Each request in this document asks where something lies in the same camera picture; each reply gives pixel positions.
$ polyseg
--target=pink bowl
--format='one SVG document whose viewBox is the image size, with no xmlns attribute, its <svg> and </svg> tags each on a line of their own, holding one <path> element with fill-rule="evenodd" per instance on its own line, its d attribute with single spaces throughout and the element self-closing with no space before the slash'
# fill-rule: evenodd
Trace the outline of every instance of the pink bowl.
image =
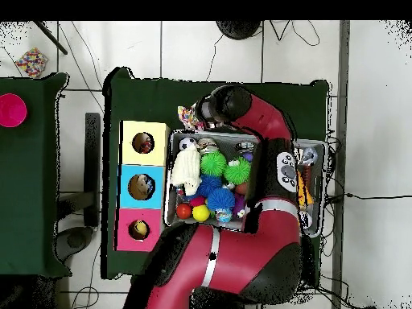
<svg viewBox="0 0 412 309">
<path fill-rule="evenodd" d="M 13 128 L 20 125 L 27 116 L 24 101 L 13 93 L 0 96 L 0 126 Z"/>
</svg>

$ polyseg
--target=green spiky ball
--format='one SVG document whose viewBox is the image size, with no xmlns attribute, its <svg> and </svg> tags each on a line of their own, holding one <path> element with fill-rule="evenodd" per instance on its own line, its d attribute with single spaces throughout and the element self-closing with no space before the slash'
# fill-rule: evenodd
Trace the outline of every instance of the green spiky ball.
<svg viewBox="0 0 412 309">
<path fill-rule="evenodd" d="M 226 158 L 219 151 L 207 153 L 200 160 L 200 169 L 203 174 L 222 176 L 226 168 Z"/>
<path fill-rule="evenodd" d="M 235 185 L 240 185 L 241 183 L 245 183 L 249 179 L 250 175 L 250 163 L 245 158 L 238 158 L 237 161 L 239 162 L 236 166 L 228 165 L 225 168 L 225 179 L 228 180 L 230 183 L 234 183 Z"/>
</svg>

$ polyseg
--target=pink box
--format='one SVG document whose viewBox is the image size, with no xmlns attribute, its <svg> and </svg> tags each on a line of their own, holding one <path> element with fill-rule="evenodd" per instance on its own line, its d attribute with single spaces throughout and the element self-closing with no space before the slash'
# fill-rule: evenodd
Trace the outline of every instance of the pink box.
<svg viewBox="0 0 412 309">
<path fill-rule="evenodd" d="M 138 241 L 129 235 L 129 226 L 136 220 L 143 220 L 149 225 L 149 234 Z M 120 208 L 117 223 L 117 251 L 150 252 L 160 237 L 162 213 L 152 208 Z"/>
</svg>

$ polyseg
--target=blue box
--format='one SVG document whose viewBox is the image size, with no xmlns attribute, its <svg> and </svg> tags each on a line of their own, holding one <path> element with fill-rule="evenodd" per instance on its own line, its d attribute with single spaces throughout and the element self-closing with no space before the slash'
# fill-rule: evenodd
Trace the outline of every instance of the blue box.
<svg viewBox="0 0 412 309">
<path fill-rule="evenodd" d="M 130 179 L 135 175 L 149 175 L 154 180 L 154 192 L 148 200 L 136 200 L 129 194 Z M 163 183 L 165 167 L 122 165 L 120 207 L 121 208 L 161 208 L 163 206 Z"/>
</svg>

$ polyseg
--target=green table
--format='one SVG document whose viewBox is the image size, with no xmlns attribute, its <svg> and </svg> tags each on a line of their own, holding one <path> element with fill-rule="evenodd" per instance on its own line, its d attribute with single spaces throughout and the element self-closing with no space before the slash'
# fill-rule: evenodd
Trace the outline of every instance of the green table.
<svg viewBox="0 0 412 309">
<path fill-rule="evenodd" d="M 70 275 L 56 257 L 58 198 L 56 96 L 68 75 L 41 80 L 0 78 L 0 95 L 15 93 L 27 119 L 0 126 L 0 274 Z"/>
<path fill-rule="evenodd" d="M 171 130 L 182 129 L 177 107 L 190 107 L 223 82 L 138 80 L 128 68 L 115 68 L 105 79 L 105 130 L 103 133 L 103 212 L 101 274 L 139 274 L 147 253 L 113 250 L 114 213 L 117 186 L 117 156 L 120 120 L 164 122 Z M 299 138 L 324 141 L 328 83 L 318 80 L 300 84 L 242 84 L 259 97 L 289 113 Z M 319 237 L 312 240 L 319 260 Z"/>
</svg>

